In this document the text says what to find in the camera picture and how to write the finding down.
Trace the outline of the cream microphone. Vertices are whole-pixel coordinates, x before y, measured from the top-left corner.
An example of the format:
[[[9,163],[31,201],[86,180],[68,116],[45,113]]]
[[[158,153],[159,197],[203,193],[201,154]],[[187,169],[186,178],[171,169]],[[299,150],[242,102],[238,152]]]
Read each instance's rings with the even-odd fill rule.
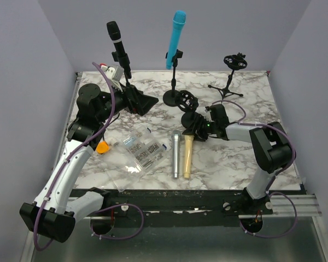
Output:
[[[183,174],[185,179],[189,179],[191,175],[191,163],[192,163],[192,148],[193,148],[193,135],[184,135],[185,138],[185,156]]]

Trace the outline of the silver microphone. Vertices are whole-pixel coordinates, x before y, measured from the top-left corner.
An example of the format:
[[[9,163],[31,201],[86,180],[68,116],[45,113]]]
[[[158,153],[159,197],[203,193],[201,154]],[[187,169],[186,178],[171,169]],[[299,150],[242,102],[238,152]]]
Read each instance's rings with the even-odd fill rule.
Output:
[[[172,133],[172,176],[177,179],[179,176],[179,160],[180,160],[180,137],[181,132],[174,130]]]

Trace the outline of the black round-base stand with clip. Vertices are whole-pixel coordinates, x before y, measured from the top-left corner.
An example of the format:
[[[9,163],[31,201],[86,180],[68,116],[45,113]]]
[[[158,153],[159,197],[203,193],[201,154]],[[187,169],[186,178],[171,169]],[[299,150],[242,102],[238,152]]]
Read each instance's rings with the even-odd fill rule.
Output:
[[[172,57],[172,62],[173,62],[173,75],[171,79],[171,90],[166,91],[162,97],[163,102],[170,107],[175,107],[176,102],[175,102],[175,97],[178,94],[178,91],[175,89],[176,87],[176,67],[178,65],[178,59],[182,58],[183,52],[180,50],[176,50],[175,55]]]

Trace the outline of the black shock-mount mic stand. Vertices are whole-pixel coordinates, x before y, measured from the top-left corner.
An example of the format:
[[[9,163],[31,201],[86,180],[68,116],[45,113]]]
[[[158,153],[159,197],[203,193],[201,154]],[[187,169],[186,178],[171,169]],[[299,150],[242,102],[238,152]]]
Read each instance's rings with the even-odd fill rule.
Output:
[[[175,97],[177,107],[184,112],[181,117],[181,124],[186,129],[194,120],[195,116],[201,115],[196,112],[199,103],[198,99],[189,91],[179,91]]]

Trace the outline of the black tripod shock-mount stand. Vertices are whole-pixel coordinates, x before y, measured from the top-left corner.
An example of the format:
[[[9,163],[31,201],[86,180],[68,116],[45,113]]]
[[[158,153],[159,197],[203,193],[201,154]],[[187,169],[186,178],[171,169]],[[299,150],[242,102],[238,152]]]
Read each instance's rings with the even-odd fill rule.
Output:
[[[225,56],[224,63],[231,69],[231,74],[228,76],[226,86],[224,88],[218,88],[212,85],[208,85],[208,88],[217,90],[220,93],[222,100],[230,96],[243,97],[244,95],[242,93],[232,92],[230,91],[229,87],[230,84],[232,83],[232,79],[235,71],[242,70],[247,67],[248,63],[245,60],[245,55],[239,52],[236,55]]]

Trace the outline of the blue microphone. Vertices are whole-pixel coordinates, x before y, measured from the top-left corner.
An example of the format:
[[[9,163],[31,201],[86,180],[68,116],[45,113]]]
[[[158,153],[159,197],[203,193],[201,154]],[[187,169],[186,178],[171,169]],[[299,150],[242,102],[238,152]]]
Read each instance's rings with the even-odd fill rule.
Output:
[[[179,39],[183,27],[186,23],[186,12],[177,10],[173,18],[172,34],[169,42],[167,57],[166,57],[166,69],[170,70],[173,67],[173,56],[176,54]]]

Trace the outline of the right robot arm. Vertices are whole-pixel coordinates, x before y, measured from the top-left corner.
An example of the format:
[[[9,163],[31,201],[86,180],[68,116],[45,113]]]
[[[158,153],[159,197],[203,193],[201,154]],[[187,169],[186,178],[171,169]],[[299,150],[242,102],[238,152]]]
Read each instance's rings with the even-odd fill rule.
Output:
[[[186,112],[181,117],[183,134],[196,141],[206,141],[210,135],[225,141],[248,142],[252,145],[258,168],[252,181],[244,189],[241,209],[248,214],[260,208],[260,201],[279,173],[291,166],[296,151],[279,122],[249,124],[231,122],[221,104],[206,107],[210,120],[199,113]]]

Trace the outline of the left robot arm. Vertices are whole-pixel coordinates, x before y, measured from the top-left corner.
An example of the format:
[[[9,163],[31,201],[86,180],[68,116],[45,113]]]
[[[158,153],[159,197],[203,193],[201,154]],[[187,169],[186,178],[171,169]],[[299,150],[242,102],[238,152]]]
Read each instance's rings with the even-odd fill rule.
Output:
[[[33,203],[23,203],[19,211],[29,231],[33,232],[36,249],[40,249],[39,235],[63,243],[78,221],[94,212],[99,216],[109,212],[109,192],[91,188],[78,199],[69,201],[73,186],[113,115],[126,110],[144,116],[158,101],[131,84],[121,91],[111,87],[109,92],[103,92],[97,84],[80,87],[77,117],[68,128],[62,156]]]

